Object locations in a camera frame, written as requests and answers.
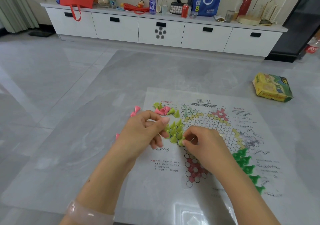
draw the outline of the box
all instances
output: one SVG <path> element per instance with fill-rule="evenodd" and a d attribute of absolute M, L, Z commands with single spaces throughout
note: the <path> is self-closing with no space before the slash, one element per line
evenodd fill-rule
<path fill-rule="evenodd" d="M 293 98 L 289 83 L 285 77 L 258 73 L 252 81 L 260 97 L 288 102 Z"/>

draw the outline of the left hand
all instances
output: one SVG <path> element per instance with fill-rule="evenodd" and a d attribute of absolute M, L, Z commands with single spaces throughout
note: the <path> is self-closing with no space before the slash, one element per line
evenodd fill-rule
<path fill-rule="evenodd" d="M 135 161 L 149 145 L 153 149 L 163 146 L 161 136 L 168 137 L 164 128 L 169 121 L 169 117 L 161 117 L 151 110 L 130 117 L 111 150 L 128 161 Z"/>

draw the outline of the translucent bangle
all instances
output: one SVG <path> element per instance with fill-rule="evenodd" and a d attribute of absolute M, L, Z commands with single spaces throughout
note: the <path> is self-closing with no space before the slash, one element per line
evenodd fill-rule
<path fill-rule="evenodd" d="M 66 215 L 79 225 L 112 225 L 113 215 L 103 214 L 81 206 L 76 201 L 71 201 L 66 209 Z"/>

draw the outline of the drawer handle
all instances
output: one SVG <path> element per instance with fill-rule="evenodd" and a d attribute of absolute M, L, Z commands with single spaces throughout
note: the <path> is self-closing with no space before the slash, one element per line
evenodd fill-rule
<path fill-rule="evenodd" d="M 120 22 L 120 19 L 119 18 L 110 17 L 110 21 L 111 22 Z"/>
<path fill-rule="evenodd" d="M 166 26 L 166 24 L 167 24 L 167 23 L 160 23 L 160 22 L 157 22 L 157 26 L 158 26 L 158 27 L 165 27 L 165 26 Z"/>
<path fill-rule="evenodd" d="M 73 18 L 72 13 L 64 13 L 64 16 Z"/>
<path fill-rule="evenodd" d="M 213 28 L 203 27 L 204 32 L 212 32 L 213 30 Z"/>
<path fill-rule="evenodd" d="M 251 33 L 251 34 L 250 34 L 250 37 L 260 38 L 260 36 L 261 36 L 261 33 Z"/>

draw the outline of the hand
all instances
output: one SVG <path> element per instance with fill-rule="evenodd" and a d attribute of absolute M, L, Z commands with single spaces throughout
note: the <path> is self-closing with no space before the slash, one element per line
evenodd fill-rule
<path fill-rule="evenodd" d="M 149 145 L 153 149 L 156 149 L 157 146 L 162 147 L 161 136 L 168 137 L 164 128 L 169 121 L 169 117 L 161 117 L 151 110 L 130 117 L 113 144 L 112 151 L 117 150 L 121 157 L 135 161 Z"/>
<path fill-rule="evenodd" d="M 191 126 L 183 136 L 186 139 L 182 143 L 187 150 L 212 174 L 219 174 L 221 167 L 225 165 L 237 164 L 217 130 Z"/>

